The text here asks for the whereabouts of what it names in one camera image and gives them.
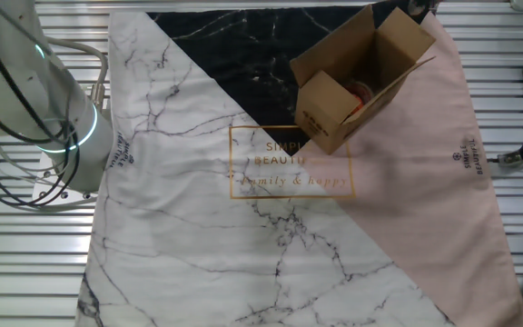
white marble section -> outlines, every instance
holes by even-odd
[[[255,122],[145,13],[111,16],[110,69],[77,326],[451,325],[333,200],[230,199],[229,126]]]

box flap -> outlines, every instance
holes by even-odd
[[[384,97],[385,94],[389,91],[389,89],[394,87],[396,84],[400,83],[400,81],[402,81],[405,78],[407,78],[407,75],[409,75],[412,71],[414,71],[415,69],[421,67],[423,64],[431,61],[434,58],[435,57],[433,56],[433,57],[431,57],[431,58],[429,58],[427,60],[424,60],[424,61],[422,61],[420,63],[417,63],[417,64],[413,65],[409,70],[407,70],[405,73],[403,73],[401,76],[399,76],[399,78],[394,80],[391,84],[389,84],[387,87],[385,87],[380,93],[378,93],[372,100],[370,100],[370,102],[367,105],[365,105],[362,109],[360,109],[356,114],[353,114],[353,115],[349,116],[344,121],[344,124],[351,124],[352,122],[354,122],[357,119],[359,119],[363,114],[365,114],[365,113],[367,113],[369,111],[369,107],[371,107],[373,104],[378,102],[379,99],[381,99],[381,97]]]
[[[374,31],[372,8],[367,5],[315,46],[290,61],[298,86],[304,86],[320,70],[334,79],[348,74],[349,65],[342,63],[346,60],[341,59],[355,59],[366,52],[366,44],[372,40]]]
[[[413,64],[433,45],[435,38],[402,10],[396,8],[378,29],[379,35],[397,46]]]
[[[360,104],[354,95],[323,71],[319,71],[302,87],[300,96],[317,105],[336,124],[344,122]]]

white cable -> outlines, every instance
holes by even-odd
[[[9,155],[7,155],[7,152],[1,147],[1,145],[0,145],[0,154],[1,154],[1,156],[4,157],[6,162],[8,162],[9,164],[11,164],[11,165],[13,165],[13,166],[21,169],[22,171],[25,171],[25,172],[37,172],[37,173],[40,173],[40,172],[46,172],[46,171],[49,171],[49,170],[52,170],[52,169],[56,170],[58,167],[60,167],[62,164],[64,164],[64,161],[62,161],[60,163],[57,163],[57,164],[55,164],[53,166],[50,166],[50,167],[47,167],[47,168],[44,168],[44,169],[27,168],[27,167],[23,167],[22,165],[20,165],[19,163],[16,163],[13,159],[11,159],[9,157]],[[58,174],[64,173],[65,171],[66,171],[66,168],[64,168]]]
[[[45,169],[45,170],[38,170],[38,169],[25,168],[25,167],[15,163],[13,161],[13,159],[11,159],[7,155],[7,153],[5,151],[3,151],[3,149],[1,148],[1,145],[0,145],[0,154],[4,157],[4,159],[5,159],[5,161],[7,163],[9,163],[9,164],[19,168],[20,170],[22,170],[25,174],[27,174],[29,176],[29,178],[28,177],[23,177],[23,176],[12,176],[11,174],[4,172],[3,169],[1,169],[1,168],[0,168],[0,173],[5,175],[5,176],[7,176],[7,177],[11,177],[11,178],[14,178],[14,179],[27,181],[29,183],[39,183],[39,184],[43,184],[43,185],[54,186],[54,183],[47,181],[46,178],[49,178],[49,177],[52,177],[52,176],[56,176],[57,177],[58,174],[64,173],[66,171],[66,169],[67,169],[67,166],[66,166],[62,171],[60,171],[58,173],[52,173],[52,174],[50,174],[47,177],[39,177],[36,174],[31,173],[30,171],[36,171],[36,172],[49,171],[49,170],[55,169],[60,164],[64,164],[64,162],[58,163],[58,164],[56,164],[56,165],[54,165],[52,167],[49,167],[48,169]]]
[[[56,39],[53,37],[46,37],[45,39],[47,40],[47,42],[50,45],[59,45],[59,46],[67,47],[67,48],[72,48],[72,49],[84,51],[90,55],[97,56],[100,59],[101,66],[100,66],[100,74],[98,75],[98,80],[96,83],[104,84],[104,81],[106,79],[106,74],[108,72],[108,59],[106,59],[106,56],[103,53],[101,53],[100,51],[98,51],[97,49],[95,49],[89,45],[83,45],[83,44],[79,44],[79,43],[72,42],[72,41]]]

robotic arm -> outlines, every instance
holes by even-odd
[[[104,69],[93,99],[50,50],[50,43],[99,55]],[[76,191],[98,190],[112,148],[111,125],[99,114],[106,65],[106,58],[93,48],[46,39],[33,0],[0,0],[0,135],[36,144],[52,159],[66,186]]]

fabric cloth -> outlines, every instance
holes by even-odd
[[[435,59],[349,140],[357,196],[339,204],[457,326],[523,326],[458,49],[435,16],[421,27],[437,41],[420,60]]]
[[[334,200],[231,199],[259,169],[239,154],[270,136],[230,138],[256,123],[145,13],[111,15],[109,37],[115,136],[77,326],[451,325]]]
[[[189,35],[245,25],[225,25],[217,15],[212,19],[222,24]],[[271,173],[252,155],[275,139],[236,128],[258,123],[152,18],[111,15],[114,144],[77,326],[444,326],[449,318],[458,326],[523,326],[457,49],[434,17],[426,28],[442,38],[429,50],[438,57],[349,142],[357,198],[344,201],[232,199],[232,191],[269,193],[268,185],[243,182]],[[457,99],[443,88],[415,96],[439,85]],[[439,102],[430,100],[435,96],[443,110],[429,107]],[[275,148],[272,155],[290,158]],[[292,164],[284,173],[317,179],[311,169]],[[313,183],[304,192],[330,190]]]

